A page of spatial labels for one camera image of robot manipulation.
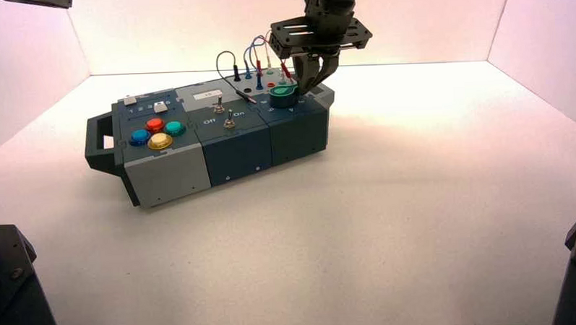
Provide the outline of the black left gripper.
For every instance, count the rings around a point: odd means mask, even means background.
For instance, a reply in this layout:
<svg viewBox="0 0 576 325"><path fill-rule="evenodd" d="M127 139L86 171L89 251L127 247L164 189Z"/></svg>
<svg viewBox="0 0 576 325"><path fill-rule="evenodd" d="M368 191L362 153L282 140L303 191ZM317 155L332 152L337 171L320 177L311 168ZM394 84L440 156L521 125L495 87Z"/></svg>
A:
<svg viewBox="0 0 576 325"><path fill-rule="evenodd" d="M72 0L4 0L19 4L31 4L41 7L53 7L59 9L68 9L73 6Z"/></svg>

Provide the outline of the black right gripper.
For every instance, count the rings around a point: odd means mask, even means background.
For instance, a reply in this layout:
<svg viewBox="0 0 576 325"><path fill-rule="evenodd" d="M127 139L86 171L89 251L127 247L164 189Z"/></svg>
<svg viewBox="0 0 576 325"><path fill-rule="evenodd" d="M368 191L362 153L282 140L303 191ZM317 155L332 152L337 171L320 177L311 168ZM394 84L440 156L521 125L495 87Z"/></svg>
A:
<svg viewBox="0 0 576 325"><path fill-rule="evenodd" d="M341 49L365 48L372 33L356 18L341 29L319 31L308 17L275 22L270 47L279 59L293 59L298 93L306 94L338 69Z"/></svg>

